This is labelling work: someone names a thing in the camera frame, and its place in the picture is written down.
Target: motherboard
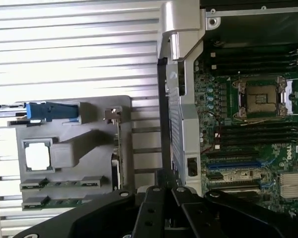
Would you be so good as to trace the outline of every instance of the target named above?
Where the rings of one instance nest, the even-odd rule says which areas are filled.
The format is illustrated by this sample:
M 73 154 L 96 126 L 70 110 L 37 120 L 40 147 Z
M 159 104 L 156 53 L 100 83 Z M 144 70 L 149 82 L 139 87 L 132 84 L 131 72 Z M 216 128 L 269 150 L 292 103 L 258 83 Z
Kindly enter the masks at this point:
M 202 193 L 298 217 L 298 44 L 210 44 L 194 63 Z

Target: cpu socket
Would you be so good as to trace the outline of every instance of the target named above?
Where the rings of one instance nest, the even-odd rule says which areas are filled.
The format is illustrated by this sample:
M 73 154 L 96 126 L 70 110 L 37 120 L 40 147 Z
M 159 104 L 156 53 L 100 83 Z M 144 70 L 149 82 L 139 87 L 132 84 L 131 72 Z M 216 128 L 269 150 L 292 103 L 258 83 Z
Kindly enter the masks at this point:
M 266 119 L 284 117 L 287 114 L 283 77 L 253 77 L 234 81 L 238 89 L 238 112 L 233 116 L 241 119 Z

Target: circuit board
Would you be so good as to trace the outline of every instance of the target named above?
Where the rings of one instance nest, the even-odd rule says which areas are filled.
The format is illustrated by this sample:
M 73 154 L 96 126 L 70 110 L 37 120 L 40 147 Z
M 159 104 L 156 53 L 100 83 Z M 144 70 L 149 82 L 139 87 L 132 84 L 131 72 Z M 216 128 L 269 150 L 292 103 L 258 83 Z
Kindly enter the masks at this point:
M 298 44 L 206 49 L 194 64 L 202 193 L 298 217 Z

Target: silver metal frame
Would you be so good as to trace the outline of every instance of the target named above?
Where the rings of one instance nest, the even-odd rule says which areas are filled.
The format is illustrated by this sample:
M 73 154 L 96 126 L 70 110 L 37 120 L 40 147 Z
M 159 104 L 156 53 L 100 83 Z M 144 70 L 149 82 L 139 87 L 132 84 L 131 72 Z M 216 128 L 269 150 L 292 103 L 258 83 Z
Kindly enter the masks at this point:
M 203 37 L 230 16 L 298 12 L 298 7 L 206 12 L 199 0 L 169 0 L 160 9 L 158 57 L 168 58 L 166 92 L 169 94 L 172 160 L 183 185 L 201 195 L 199 119 L 194 101 L 194 61 L 203 52 Z M 185 95 L 179 96 L 178 62 L 184 62 Z M 198 175 L 188 176 L 187 159 L 197 158 Z

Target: heatsink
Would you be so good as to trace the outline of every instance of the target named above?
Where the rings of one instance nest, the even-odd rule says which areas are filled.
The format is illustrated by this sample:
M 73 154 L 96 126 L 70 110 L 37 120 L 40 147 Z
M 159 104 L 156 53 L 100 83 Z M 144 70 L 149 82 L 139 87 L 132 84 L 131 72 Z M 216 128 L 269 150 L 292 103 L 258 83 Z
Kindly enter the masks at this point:
M 282 198 L 298 198 L 298 173 L 281 173 L 280 184 Z

